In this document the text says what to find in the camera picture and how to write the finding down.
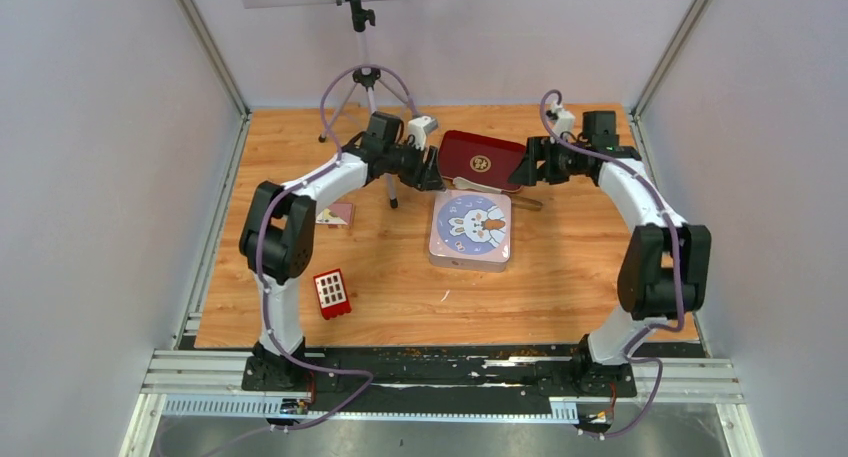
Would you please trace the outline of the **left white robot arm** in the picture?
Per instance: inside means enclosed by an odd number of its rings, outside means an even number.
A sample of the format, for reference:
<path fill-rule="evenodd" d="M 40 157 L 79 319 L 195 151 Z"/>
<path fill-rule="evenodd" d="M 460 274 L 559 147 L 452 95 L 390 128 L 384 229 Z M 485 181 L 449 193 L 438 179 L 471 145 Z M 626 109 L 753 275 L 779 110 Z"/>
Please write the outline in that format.
<path fill-rule="evenodd" d="M 245 386 L 298 388 L 317 367 L 303 359 L 300 277 L 314 250 L 316 217 L 339 198 L 394 175 L 415 190 L 445 188 L 438 150 L 427 139 L 438 127 L 421 115 L 405 122 L 375 111 L 365 130 L 318 169 L 284 184 L 264 181 L 254 192 L 239 239 L 260 292 L 261 334 L 245 369 Z"/>

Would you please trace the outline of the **silver compartment tin box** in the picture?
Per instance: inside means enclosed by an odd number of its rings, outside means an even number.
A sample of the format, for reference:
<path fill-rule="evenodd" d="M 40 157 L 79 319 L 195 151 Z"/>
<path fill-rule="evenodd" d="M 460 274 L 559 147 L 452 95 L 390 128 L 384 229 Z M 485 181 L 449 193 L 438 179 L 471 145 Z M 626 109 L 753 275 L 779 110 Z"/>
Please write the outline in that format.
<path fill-rule="evenodd" d="M 503 272 L 511 258 L 510 248 L 500 247 L 491 252 L 466 254 L 447 248 L 428 251 L 429 262 L 436 267 L 488 273 Z"/>

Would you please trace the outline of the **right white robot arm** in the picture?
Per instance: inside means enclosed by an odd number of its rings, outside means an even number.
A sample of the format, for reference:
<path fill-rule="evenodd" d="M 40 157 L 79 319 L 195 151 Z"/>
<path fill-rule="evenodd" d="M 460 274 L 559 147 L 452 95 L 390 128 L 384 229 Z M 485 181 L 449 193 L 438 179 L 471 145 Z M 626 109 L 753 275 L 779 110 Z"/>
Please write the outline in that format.
<path fill-rule="evenodd" d="M 575 388 L 592 395 L 609 384 L 609 366 L 628 363 L 659 330 L 682 332 L 687 315 L 702 307 L 711 233 L 664 199 L 639 151 L 621 145 L 614 112 L 585 113 L 588 127 L 579 135 L 572 132 L 574 115 L 559 104 L 540 116 L 548 134 L 528 139 L 510 182 L 556 185 L 585 176 L 609 197 L 630 232 L 617 277 L 619 304 L 584 336 L 570 369 Z"/>

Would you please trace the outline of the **red lacquer tray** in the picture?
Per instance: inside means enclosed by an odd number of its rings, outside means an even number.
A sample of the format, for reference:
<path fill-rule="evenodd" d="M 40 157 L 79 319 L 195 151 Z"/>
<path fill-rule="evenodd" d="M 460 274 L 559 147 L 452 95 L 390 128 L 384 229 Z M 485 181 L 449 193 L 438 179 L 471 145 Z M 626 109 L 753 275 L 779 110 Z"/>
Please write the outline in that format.
<path fill-rule="evenodd" d="M 447 131 L 440 143 L 438 166 L 443 178 L 466 179 L 505 192 L 518 192 L 520 184 L 509 182 L 525 154 L 525 146 L 459 130 Z"/>

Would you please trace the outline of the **silver tin lid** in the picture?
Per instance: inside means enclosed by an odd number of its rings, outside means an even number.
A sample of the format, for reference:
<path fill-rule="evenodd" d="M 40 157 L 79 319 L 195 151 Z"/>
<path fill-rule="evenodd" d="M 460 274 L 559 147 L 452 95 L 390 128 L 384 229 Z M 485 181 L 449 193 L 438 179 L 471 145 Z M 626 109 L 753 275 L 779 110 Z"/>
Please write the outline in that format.
<path fill-rule="evenodd" d="M 484 253 L 511 248 L 512 201 L 503 195 L 447 190 L 436 194 L 428 251 Z"/>

